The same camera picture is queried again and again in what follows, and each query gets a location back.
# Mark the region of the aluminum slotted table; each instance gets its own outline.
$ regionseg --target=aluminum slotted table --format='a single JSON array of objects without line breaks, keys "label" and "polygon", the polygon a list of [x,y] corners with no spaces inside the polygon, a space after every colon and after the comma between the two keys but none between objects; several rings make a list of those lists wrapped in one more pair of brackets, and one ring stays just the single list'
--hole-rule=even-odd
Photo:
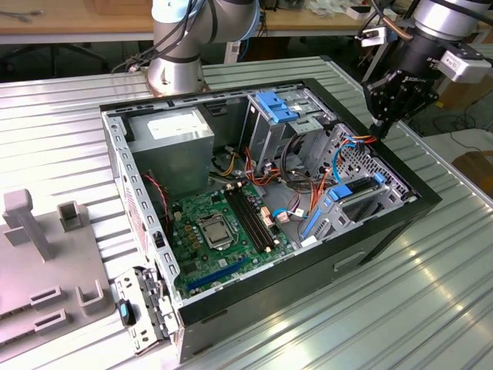
[{"label": "aluminum slotted table", "polygon": [[[320,58],[208,66],[213,89],[314,77],[363,123],[358,84]],[[0,190],[27,187],[34,214],[89,209],[110,283],[143,264],[116,186],[98,106],[150,97],[141,74],[0,86]],[[182,368],[491,368],[491,200],[404,125],[385,143],[443,201],[379,258],[246,329]],[[119,314],[0,368],[175,368],[171,346],[133,356]]]}]

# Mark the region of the cardboard box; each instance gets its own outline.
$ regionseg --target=cardboard box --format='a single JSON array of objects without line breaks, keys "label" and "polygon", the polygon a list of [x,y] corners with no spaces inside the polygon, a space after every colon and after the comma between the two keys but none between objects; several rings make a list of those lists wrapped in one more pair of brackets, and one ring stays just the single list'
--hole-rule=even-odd
[{"label": "cardboard box", "polygon": [[450,85],[441,94],[438,102],[448,109],[466,109],[472,103],[488,95],[493,90],[493,78],[485,76],[480,83],[456,83]]},{"label": "cardboard box", "polygon": [[153,0],[94,0],[96,12],[101,15],[151,16]]},{"label": "cardboard box", "polygon": [[493,198],[493,150],[467,152],[458,156],[452,165]]}]

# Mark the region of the wooden table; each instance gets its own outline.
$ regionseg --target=wooden table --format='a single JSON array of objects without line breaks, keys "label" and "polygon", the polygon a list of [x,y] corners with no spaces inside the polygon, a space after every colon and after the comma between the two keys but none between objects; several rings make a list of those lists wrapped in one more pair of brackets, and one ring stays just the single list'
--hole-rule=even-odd
[{"label": "wooden table", "polygon": [[[0,44],[138,41],[153,39],[151,15],[99,15],[92,0],[0,0],[0,10],[43,10],[32,23],[0,16]],[[269,37],[354,35],[361,25],[337,14],[320,17],[308,10],[267,12]]]}]

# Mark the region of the desk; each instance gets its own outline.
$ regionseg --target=desk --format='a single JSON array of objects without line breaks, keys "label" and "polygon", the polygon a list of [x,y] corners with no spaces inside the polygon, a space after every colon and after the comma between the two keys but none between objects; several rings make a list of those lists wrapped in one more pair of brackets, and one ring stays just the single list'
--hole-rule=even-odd
[{"label": "desk", "polygon": [[[99,15],[92,0],[0,0],[0,9],[45,14],[32,23],[0,16],[0,44],[139,41],[153,39],[151,15]],[[337,14],[322,18],[308,10],[267,11],[269,36],[354,35],[360,22]]]},{"label": "desk", "polygon": [[[369,125],[361,88],[320,58],[206,66],[212,89],[317,78]],[[15,176],[34,205],[88,206],[112,281],[141,264],[112,181],[99,104],[150,97],[143,75],[115,74],[0,85],[0,193]],[[234,340],[202,353],[187,369],[491,368],[493,212],[490,200],[406,126],[385,139],[443,199],[381,256]],[[118,312],[3,363],[2,369],[171,369],[163,345],[135,358]]]}]

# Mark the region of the chip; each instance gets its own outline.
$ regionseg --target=chip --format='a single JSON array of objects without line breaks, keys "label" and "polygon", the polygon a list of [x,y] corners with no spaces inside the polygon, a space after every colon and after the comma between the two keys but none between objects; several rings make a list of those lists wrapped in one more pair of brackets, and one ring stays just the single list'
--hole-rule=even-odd
[{"label": "chip", "polygon": [[197,271],[197,266],[195,265],[195,262],[193,262],[192,264],[186,264],[185,266],[183,266],[183,272],[185,274],[192,274],[193,272]]}]

